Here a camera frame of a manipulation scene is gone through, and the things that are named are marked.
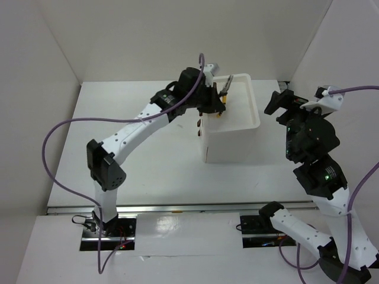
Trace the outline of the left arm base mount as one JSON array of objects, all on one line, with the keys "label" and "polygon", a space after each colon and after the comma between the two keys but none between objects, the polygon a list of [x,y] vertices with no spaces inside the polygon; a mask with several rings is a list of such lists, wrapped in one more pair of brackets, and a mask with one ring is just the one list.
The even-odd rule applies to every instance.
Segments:
[{"label": "left arm base mount", "polygon": [[98,236],[101,235],[101,251],[134,250],[136,236],[136,217],[119,218],[115,226],[100,232],[93,218],[85,215],[74,215],[71,222],[82,227],[80,251],[97,251]]}]

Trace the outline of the yellow black pliers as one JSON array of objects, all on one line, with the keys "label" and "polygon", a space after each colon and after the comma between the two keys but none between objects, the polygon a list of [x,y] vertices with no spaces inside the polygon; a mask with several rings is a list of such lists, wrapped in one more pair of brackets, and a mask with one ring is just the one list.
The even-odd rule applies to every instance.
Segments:
[{"label": "yellow black pliers", "polygon": [[[230,89],[230,85],[231,85],[231,83],[232,83],[233,78],[234,78],[234,75],[230,75],[230,76],[227,78],[227,81],[226,81],[226,83],[225,83],[224,86],[223,86],[223,87],[226,88],[227,94],[228,94],[228,91],[229,91],[229,89]],[[227,101],[227,95],[223,97],[223,102],[224,102],[225,104],[226,104],[226,101]]]}]

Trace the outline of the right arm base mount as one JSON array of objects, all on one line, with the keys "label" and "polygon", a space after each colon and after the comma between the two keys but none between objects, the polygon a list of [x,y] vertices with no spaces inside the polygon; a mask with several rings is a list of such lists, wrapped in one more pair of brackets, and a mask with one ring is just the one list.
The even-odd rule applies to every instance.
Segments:
[{"label": "right arm base mount", "polygon": [[242,234],[244,249],[296,245],[292,238],[265,224],[259,215],[241,215],[236,229]]}]

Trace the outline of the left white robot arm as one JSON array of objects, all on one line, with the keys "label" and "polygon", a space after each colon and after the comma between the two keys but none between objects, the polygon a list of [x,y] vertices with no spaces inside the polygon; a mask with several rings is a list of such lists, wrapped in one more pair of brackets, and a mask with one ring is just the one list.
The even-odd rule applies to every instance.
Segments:
[{"label": "left white robot arm", "polygon": [[95,185],[92,210],[95,228],[104,236],[117,229],[117,189],[127,175],[121,165],[131,152],[157,130],[166,127],[176,117],[195,108],[200,114],[221,115],[226,110],[226,96],[233,76],[229,76],[221,90],[214,81],[215,65],[204,70],[188,67],[179,79],[169,83],[151,98],[135,123],[128,123],[111,137],[86,145],[87,165]]}]

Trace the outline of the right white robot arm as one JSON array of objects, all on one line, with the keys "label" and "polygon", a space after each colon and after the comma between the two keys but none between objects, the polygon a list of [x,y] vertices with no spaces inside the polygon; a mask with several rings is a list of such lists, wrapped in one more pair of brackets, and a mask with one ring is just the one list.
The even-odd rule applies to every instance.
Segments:
[{"label": "right white robot arm", "polygon": [[286,127],[286,158],[306,194],[325,217],[329,234],[300,219],[278,202],[259,210],[258,224],[265,232],[278,230],[306,248],[323,273],[336,283],[366,283],[378,267],[378,250],[370,241],[354,210],[356,191],[350,191],[342,168],[330,152],[340,144],[327,116],[340,110],[345,90],[318,88],[309,101],[287,89],[273,92],[264,112],[284,112],[277,122]]}]

